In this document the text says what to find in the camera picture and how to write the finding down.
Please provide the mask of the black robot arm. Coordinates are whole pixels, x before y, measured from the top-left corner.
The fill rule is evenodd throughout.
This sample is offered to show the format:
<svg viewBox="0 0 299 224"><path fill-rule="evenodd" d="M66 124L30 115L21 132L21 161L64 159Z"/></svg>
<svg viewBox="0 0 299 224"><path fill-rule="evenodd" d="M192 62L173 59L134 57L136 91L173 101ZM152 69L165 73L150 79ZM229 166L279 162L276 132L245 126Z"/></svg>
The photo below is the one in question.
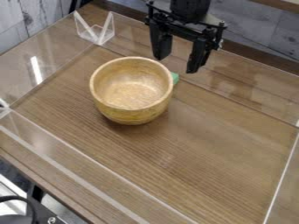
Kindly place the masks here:
<svg viewBox="0 0 299 224"><path fill-rule="evenodd" d="M227 24L209 14L211 0L145 0L153 57L162 60L172 52L173 36L192 42L187 74L197 72L212 50L219 50Z"/></svg>

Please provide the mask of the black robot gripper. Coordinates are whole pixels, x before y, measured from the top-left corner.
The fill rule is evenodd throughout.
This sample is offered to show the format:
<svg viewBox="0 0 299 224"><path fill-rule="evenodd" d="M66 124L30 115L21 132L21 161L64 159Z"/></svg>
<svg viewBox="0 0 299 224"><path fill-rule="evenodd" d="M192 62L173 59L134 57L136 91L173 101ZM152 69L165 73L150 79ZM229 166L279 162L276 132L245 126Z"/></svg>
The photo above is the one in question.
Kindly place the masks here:
<svg viewBox="0 0 299 224"><path fill-rule="evenodd" d="M205 64L211 54L211 48L221 48L223 32L227 24L223 20L209 14L211 0L145 0L148 7L148 18L156 19L160 23L175 25L177 28L191 30L204 38L192 42L191 55L187 63L187 74L197 72ZM168 28L149 21L149 35L153 56L162 60L172 51L173 36Z"/></svg>

